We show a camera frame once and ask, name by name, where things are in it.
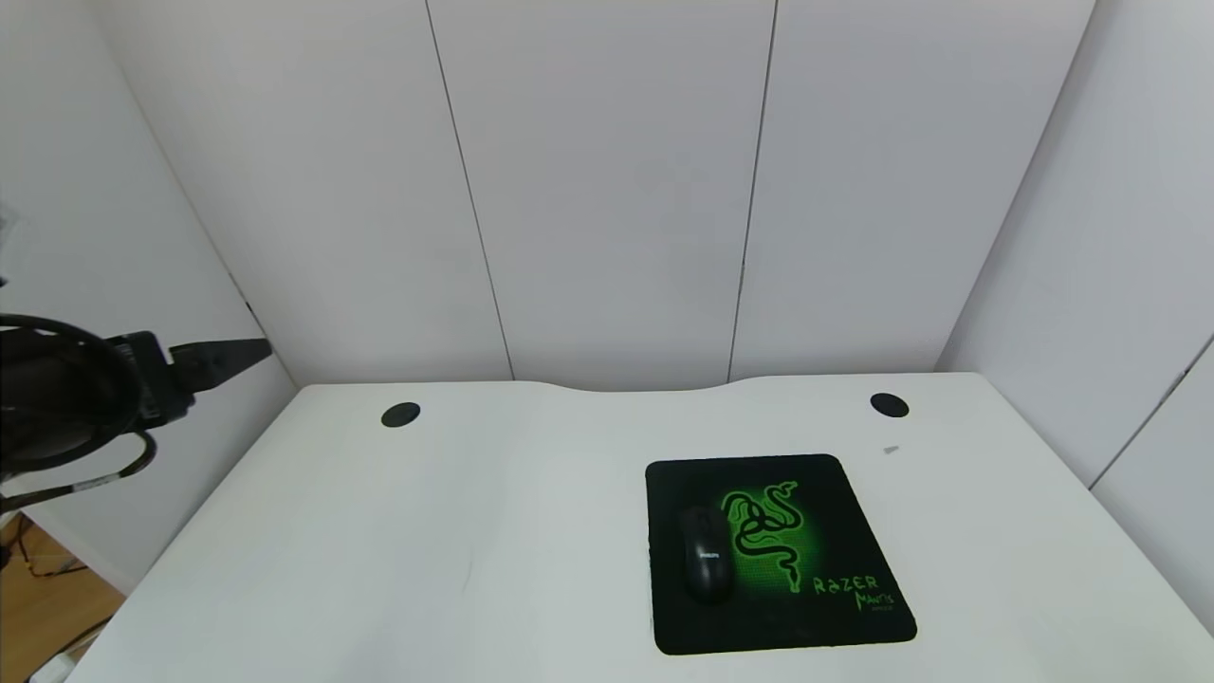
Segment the panel seam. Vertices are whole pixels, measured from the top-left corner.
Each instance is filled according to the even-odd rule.
[[[771,86],[771,57],[776,51],[776,21],[779,17],[779,0],[772,1],[771,38],[767,41],[767,68],[762,79],[762,99],[759,104],[759,132],[755,136],[755,164],[750,171],[750,203],[747,205],[747,228],[742,237],[742,264],[738,267],[738,297],[733,303],[733,332],[730,336],[730,363],[725,369],[725,382],[733,380],[733,354],[738,347],[738,317],[742,312],[742,288],[747,278],[747,249],[750,247],[750,222],[755,212],[755,187],[759,181],[759,155],[762,153],[762,126],[767,118],[767,90]]]
[[[498,289],[493,284],[493,269],[489,267],[489,251],[484,247],[484,233],[481,230],[481,216],[476,211],[476,198],[472,195],[472,180],[467,173],[467,160],[464,159],[464,144],[459,138],[459,126],[455,125],[455,107],[452,106],[452,92],[447,86],[447,72],[443,69],[443,56],[438,50],[438,33],[435,32],[435,16],[430,11],[430,0],[425,0],[426,21],[430,23],[430,38],[435,42],[435,58],[438,61],[438,78],[443,81],[443,95],[447,97],[447,112],[452,119],[452,132],[455,133],[455,149],[459,152],[459,164],[464,170],[464,184],[467,187],[467,200],[472,206],[472,222],[476,223],[476,237],[481,241],[481,256],[484,258],[484,274],[489,279],[489,295],[493,296],[493,309],[498,314],[498,329],[501,331],[501,348],[506,353],[506,369],[510,380],[515,377],[515,364],[510,358],[510,345],[506,343],[506,325],[501,320],[501,306],[498,304]]]

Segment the mouse pad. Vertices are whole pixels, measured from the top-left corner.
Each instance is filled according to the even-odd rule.
[[[663,461],[645,471],[653,638],[668,655],[898,643],[914,615],[833,456]],[[725,513],[734,579],[687,588],[680,512]]]

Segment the green razer logo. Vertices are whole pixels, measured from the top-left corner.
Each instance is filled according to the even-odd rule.
[[[733,533],[734,557],[749,567],[739,567],[739,576],[770,584],[772,570],[788,581],[788,590],[801,592],[800,554],[793,539],[804,534],[805,517],[790,501],[795,482],[784,482],[751,491],[731,491],[721,501],[721,510]]]

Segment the white wall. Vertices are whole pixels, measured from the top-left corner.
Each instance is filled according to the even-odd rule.
[[[515,376],[726,381],[772,0],[436,0]]]
[[[941,370],[1087,485],[1214,331],[1214,4],[1102,1]]]
[[[301,383],[673,389],[929,369],[1091,0],[91,4]]]
[[[4,311],[102,336],[149,329],[165,348],[262,335],[76,0],[0,2],[0,198],[22,218],[0,254]],[[267,359],[153,432],[142,473],[27,512],[130,592],[294,393]],[[114,472],[140,449],[124,437],[5,491]]]
[[[732,379],[927,372],[1091,0],[782,0]]]
[[[509,380],[424,0],[95,0],[301,385]]]
[[[1214,633],[1214,351],[1091,493]]]

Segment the black cable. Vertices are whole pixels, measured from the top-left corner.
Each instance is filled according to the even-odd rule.
[[[17,546],[17,552],[21,553],[21,560],[25,564],[25,571],[28,571],[30,576],[33,576],[34,579],[52,579],[55,576],[63,576],[64,574],[75,574],[78,571],[84,571],[89,569],[87,567],[84,565],[72,567],[75,563],[80,562],[78,559],[73,559],[72,564],[68,565],[68,568],[70,569],[61,569],[58,571],[47,571],[41,574],[34,571],[34,563],[29,560],[29,552],[25,550],[25,533],[29,531],[30,527],[30,524],[28,523],[29,523],[28,517],[22,517],[19,520],[17,520],[17,539],[13,541],[13,543]]]
[[[72,649],[73,649],[73,648],[74,648],[74,647],[75,647],[75,645],[76,645],[78,643],[80,643],[81,641],[84,641],[84,639],[85,639],[85,638],[87,638],[89,636],[92,636],[92,634],[93,634],[95,632],[100,631],[101,628],[104,628],[104,626],[106,626],[107,624],[109,624],[109,620],[110,620],[110,619],[114,619],[114,617],[113,617],[113,616],[107,616],[106,619],[103,619],[103,620],[98,621],[97,624],[93,624],[93,625],[92,625],[92,626],[90,626],[89,628],[85,628],[84,631],[81,631],[79,636],[76,636],[75,638],[72,638],[70,641],[68,641],[68,644],[67,644],[67,645],[63,645],[63,647],[62,647],[62,648],[59,648],[59,649],[58,649],[58,651],[56,651],[56,653],[55,653],[53,655],[51,655],[51,656],[46,658],[46,661],[44,661],[44,662],[42,662],[42,664],[41,664],[41,665],[40,665],[40,666],[39,666],[39,667],[36,668],[36,670],[34,670],[34,673],[38,673],[39,671],[41,671],[41,668],[42,668],[44,666],[46,666],[46,662],[51,661],[52,659],[55,659],[55,658],[57,658],[57,656],[62,655],[63,653],[70,653],[70,651],[72,651]],[[33,678],[33,677],[34,677],[34,673],[29,675],[29,678],[25,678],[25,683],[29,683],[30,678]]]
[[[58,499],[59,496],[67,496],[68,494],[75,494],[76,491],[86,491],[95,486],[101,486],[102,484],[109,484],[110,482],[118,482],[119,479],[126,479],[134,474],[138,474],[143,468],[152,463],[155,459],[157,445],[155,439],[152,438],[147,432],[132,432],[136,437],[143,440],[143,453],[140,457],[135,459],[131,465],[124,467],[123,469],[115,472],[114,474],[107,474],[104,477],[95,477],[92,479],[86,479],[84,482],[76,482],[75,484],[69,484],[66,486],[53,486],[51,489],[44,489],[41,491],[34,491],[33,494],[22,494],[19,496],[12,496],[6,499],[0,496],[0,513],[6,513],[11,511],[19,511],[25,506],[33,506],[34,503],[42,503],[52,499]]]

